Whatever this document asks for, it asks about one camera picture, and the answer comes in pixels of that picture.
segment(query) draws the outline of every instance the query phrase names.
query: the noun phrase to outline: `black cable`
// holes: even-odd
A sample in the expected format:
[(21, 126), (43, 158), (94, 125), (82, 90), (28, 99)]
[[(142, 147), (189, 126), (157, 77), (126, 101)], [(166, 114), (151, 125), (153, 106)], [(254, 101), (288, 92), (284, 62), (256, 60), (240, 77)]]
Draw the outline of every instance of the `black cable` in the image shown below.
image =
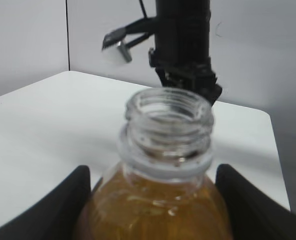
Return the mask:
[(145, 10), (145, 8), (144, 8), (144, 5), (143, 5), (143, 1), (142, 0), (139, 0), (139, 3), (140, 3), (140, 7), (141, 7), (141, 10), (142, 10), (142, 13), (143, 13), (143, 17), (146, 19), (146, 18), (148, 18), (148, 16), (147, 16), (147, 12), (146, 12), (146, 10)]
[(71, 71), (71, 63), (70, 63), (70, 35), (69, 35), (69, 20), (68, 20), (68, 0), (66, 0), (66, 19), (67, 19), (67, 41), (68, 41), (68, 70)]

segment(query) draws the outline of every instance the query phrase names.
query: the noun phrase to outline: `orange liquid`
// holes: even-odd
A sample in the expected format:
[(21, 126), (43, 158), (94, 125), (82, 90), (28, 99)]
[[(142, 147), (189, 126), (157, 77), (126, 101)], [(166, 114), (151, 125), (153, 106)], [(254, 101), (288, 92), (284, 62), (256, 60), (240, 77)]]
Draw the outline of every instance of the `orange liquid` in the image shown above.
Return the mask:
[(75, 240), (231, 240), (225, 203), (212, 181), (166, 184), (118, 168), (83, 209)]

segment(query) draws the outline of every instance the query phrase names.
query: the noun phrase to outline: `black holder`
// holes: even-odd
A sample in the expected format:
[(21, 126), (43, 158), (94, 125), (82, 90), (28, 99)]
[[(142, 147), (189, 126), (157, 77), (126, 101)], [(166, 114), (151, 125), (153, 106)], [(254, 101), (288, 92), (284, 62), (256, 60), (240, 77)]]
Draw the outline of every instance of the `black holder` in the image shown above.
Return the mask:
[[(296, 240), (296, 215), (231, 166), (219, 166), (216, 186), (227, 204), (234, 240)], [(80, 166), (40, 202), (0, 227), (0, 240), (71, 240), (90, 193), (89, 168)]]

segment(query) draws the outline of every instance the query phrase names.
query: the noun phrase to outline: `white table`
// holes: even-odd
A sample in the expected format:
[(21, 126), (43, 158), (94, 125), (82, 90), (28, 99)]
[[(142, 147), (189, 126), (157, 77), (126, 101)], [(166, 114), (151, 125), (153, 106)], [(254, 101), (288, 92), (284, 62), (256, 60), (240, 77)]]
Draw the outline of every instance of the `white table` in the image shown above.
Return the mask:
[[(0, 97), (0, 225), (50, 192), (78, 165), (92, 185), (118, 161), (115, 142), (124, 105), (145, 86), (63, 72)], [(229, 163), (289, 209), (268, 114), (217, 102), (216, 160)]]

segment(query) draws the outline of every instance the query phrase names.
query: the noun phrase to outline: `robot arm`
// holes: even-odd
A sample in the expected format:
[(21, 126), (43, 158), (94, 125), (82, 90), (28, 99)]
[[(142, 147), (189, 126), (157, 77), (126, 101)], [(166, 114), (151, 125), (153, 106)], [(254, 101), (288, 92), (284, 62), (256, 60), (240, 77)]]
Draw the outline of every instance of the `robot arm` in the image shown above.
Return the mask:
[[(149, 62), (162, 85), (193, 91), (214, 104), (222, 88), (216, 84), (209, 57), (210, 0), (156, 0), (156, 17), (147, 17), (139, 2), (144, 17), (107, 34), (103, 50), (116, 47), (121, 60), (129, 63), (130, 48), (154, 35)], [(125, 43), (126, 35), (139, 33)]]

